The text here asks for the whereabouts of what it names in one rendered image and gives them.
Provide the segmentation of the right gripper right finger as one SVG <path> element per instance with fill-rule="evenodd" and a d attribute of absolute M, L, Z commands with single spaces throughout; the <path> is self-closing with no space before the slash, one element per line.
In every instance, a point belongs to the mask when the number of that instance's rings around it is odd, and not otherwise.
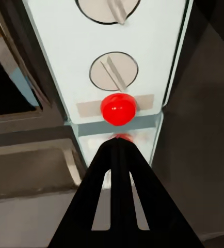
<path fill-rule="evenodd" d="M 137 146 L 118 138 L 125 248 L 204 248 Z M 149 230 L 138 228 L 130 180 Z"/>

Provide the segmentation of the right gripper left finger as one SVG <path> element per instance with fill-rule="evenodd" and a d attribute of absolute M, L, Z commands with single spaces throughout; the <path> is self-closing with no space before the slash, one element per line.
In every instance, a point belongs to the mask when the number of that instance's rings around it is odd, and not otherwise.
<path fill-rule="evenodd" d="M 125 248 L 116 137 L 102 143 L 48 248 Z M 109 230 L 91 230 L 105 173 L 111 169 Z"/>

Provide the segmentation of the microwave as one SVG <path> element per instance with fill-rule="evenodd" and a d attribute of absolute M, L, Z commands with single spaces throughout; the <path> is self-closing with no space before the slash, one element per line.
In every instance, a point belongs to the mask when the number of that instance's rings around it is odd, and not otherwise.
<path fill-rule="evenodd" d="M 194 0 L 0 0 L 0 134 L 166 106 Z"/>

